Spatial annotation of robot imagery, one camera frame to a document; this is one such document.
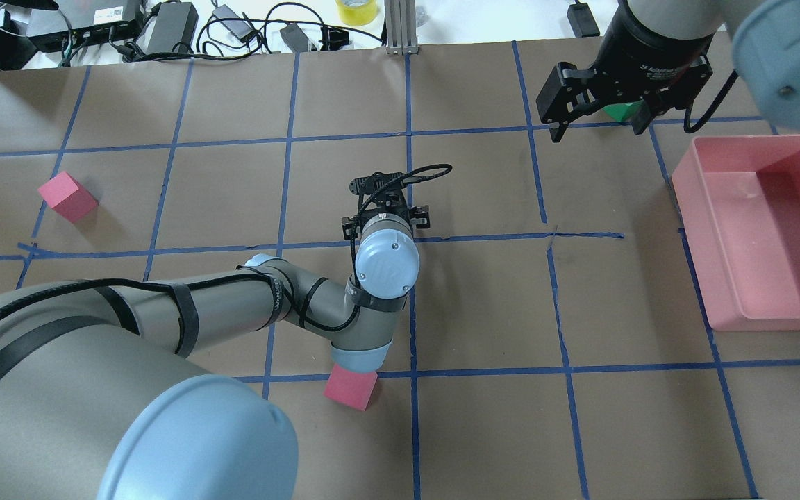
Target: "pink tray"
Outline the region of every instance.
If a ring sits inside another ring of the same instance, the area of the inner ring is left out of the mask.
[[[672,180],[708,323],[800,330],[800,135],[698,137]]]

